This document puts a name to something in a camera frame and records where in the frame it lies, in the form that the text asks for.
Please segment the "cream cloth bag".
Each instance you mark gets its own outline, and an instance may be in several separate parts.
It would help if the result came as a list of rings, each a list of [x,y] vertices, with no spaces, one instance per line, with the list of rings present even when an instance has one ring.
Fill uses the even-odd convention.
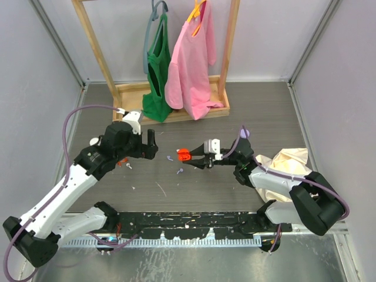
[[[272,159],[264,155],[257,155],[256,159],[263,166],[283,173],[307,175],[312,172],[312,170],[307,166],[307,148],[281,149]],[[271,190],[267,189],[256,188],[256,190],[265,203],[269,200],[276,200],[278,202],[292,202],[291,199],[283,196],[280,193],[272,192]]]

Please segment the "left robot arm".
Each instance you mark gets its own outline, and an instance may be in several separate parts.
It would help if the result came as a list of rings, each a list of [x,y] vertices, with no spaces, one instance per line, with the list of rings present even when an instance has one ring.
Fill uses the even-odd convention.
[[[6,235],[34,267],[45,265],[67,241],[95,230],[110,233],[117,228],[118,212],[105,202],[62,221],[62,215],[89,188],[127,157],[152,160],[158,151],[155,131],[142,142],[140,124],[113,122],[96,144],[81,150],[61,181],[20,218],[9,216],[3,223]]]

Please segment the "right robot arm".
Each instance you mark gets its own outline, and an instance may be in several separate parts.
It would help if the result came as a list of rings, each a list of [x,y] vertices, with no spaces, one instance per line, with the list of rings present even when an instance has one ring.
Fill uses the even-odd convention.
[[[233,166],[240,184],[287,197],[288,202],[269,200],[258,210],[258,226],[264,231],[272,231],[278,224],[302,224],[323,236],[350,213],[323,175],[294,175],[265,167],[254,157],[248,139],[238,138],[229,149],[222,148],[218,139],[209,139],[194,150],[180,149],[177,154],[181,162],[198,169]]]

